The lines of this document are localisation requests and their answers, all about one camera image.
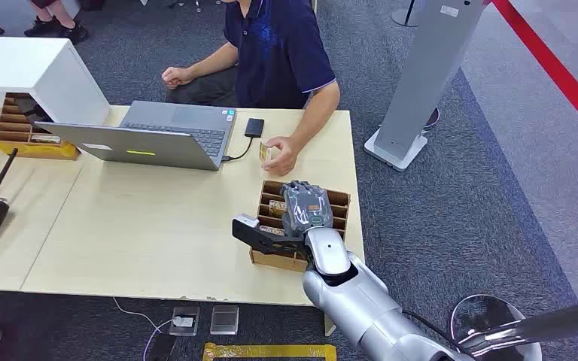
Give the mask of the person's left hand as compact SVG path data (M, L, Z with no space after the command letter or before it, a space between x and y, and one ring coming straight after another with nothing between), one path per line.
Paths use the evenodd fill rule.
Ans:
M279 154L269 161L265 161L261 168L276 176L285 176L294 169L297 162L297 157L303 148L303 145L298 142L294 136L274 137L264 144L265 148L279 149Z

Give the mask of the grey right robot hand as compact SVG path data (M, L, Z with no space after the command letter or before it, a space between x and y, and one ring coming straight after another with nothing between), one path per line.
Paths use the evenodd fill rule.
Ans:
M333 211L325 189L293 180L281 186L280 195L285 203L281 221L287 236L299 237L313 227L333 228Z

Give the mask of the person's right hand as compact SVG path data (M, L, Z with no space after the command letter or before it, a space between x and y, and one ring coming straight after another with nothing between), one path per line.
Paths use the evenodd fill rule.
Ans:
M161 75L163 83L174 90L179 86L187 85L196 79L192 68L168 67Z

